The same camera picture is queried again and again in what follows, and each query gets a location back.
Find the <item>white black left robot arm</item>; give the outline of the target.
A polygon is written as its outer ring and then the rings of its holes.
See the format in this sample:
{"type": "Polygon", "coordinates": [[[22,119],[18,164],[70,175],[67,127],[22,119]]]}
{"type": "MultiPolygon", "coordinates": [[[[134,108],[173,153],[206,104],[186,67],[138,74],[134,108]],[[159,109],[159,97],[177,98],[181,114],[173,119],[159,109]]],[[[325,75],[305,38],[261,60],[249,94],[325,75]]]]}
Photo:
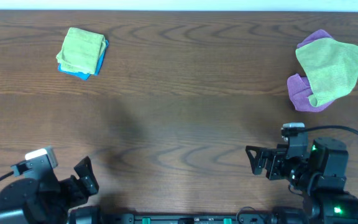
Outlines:
{"type": "Polygon", "coordinates": [[[77,176],[58,180],[48,155],[11,166],[23,175],[0,191],[0,223],[66,223],[71,208],[86,204],[99,185],[88,156],[74,166],[77,176]]]}

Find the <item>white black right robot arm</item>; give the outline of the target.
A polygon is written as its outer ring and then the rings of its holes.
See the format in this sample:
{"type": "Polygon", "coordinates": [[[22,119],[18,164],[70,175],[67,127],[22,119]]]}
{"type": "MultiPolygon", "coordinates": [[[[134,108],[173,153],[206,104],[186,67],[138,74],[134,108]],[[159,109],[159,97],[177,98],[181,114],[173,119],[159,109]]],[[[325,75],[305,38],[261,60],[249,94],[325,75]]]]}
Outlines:
{"type": "Polygon", "coordinates": [[[358,223],[358,199],[344,190],[349,153],[333,138],[279,144],[275,149],[246,146],[253,174],[266,170],[268,180],[286,179],[303,197],[301,209],[276,207],[265,223],[358,223]]]}

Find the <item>light green cloth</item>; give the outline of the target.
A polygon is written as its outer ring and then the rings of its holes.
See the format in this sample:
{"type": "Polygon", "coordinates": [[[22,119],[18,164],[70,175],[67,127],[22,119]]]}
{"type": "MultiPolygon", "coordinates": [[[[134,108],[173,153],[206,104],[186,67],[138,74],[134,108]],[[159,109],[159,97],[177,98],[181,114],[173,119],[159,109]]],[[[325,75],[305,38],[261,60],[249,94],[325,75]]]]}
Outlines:
{"type": "Polygon", "coordinates": [[[65,72],[94,75],[106,46],[104,35],[71,27],[56,59],[65,72]]]}

